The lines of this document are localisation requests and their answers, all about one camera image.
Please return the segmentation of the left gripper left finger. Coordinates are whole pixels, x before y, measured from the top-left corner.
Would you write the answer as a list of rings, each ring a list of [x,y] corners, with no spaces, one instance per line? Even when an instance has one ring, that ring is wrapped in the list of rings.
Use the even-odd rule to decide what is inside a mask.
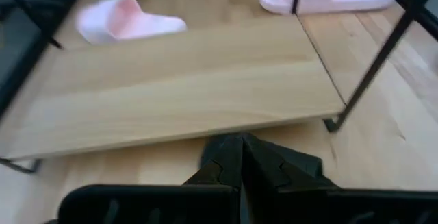
[[[212,138],[204,164],[182,185],[92,184],[68,193],[57,222],[239,223],[244,141]]]

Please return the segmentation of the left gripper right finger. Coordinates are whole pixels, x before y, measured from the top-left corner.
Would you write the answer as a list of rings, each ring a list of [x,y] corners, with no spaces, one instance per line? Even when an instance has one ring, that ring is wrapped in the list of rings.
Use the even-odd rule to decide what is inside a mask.
[[[436,223],[437,193],[342,188],[322,159],[242,134],[242,181],[256,223]]]

